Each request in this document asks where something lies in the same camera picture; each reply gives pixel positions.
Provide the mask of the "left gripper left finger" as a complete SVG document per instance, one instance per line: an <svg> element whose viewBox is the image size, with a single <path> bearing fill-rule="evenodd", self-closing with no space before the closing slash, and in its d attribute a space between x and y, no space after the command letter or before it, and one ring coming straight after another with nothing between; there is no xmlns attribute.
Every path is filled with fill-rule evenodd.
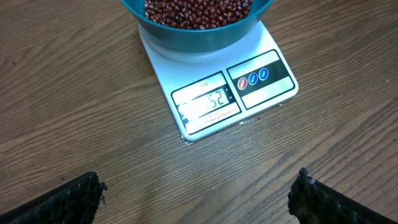
<svg viewBox="0 0 398 224"><path fill-rule="evenodd" d="M108 187L89 171L1 215L3 224L92 224Z"/></svg>

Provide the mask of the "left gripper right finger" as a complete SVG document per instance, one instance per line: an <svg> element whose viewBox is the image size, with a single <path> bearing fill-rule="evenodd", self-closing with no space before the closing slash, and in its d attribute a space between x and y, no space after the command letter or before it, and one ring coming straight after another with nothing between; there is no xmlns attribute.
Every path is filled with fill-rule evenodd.
<svg viewBox="0 0 398 224"><path fill-rule="evenodd" d="M288 200L289 214L300 224L395 224L310 177L304 167L291 185Z"/></svg>

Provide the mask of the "red adzuki beans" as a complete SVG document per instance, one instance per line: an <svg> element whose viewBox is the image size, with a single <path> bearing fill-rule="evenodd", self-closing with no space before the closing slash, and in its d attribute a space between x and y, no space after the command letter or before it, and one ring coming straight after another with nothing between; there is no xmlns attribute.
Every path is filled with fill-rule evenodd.
<svg viewBox="0 0 398 224"><path fill-rule="evenodd" d="M247 18L253 0L145 0L144 17L162 26L205 30Z"/></svg>

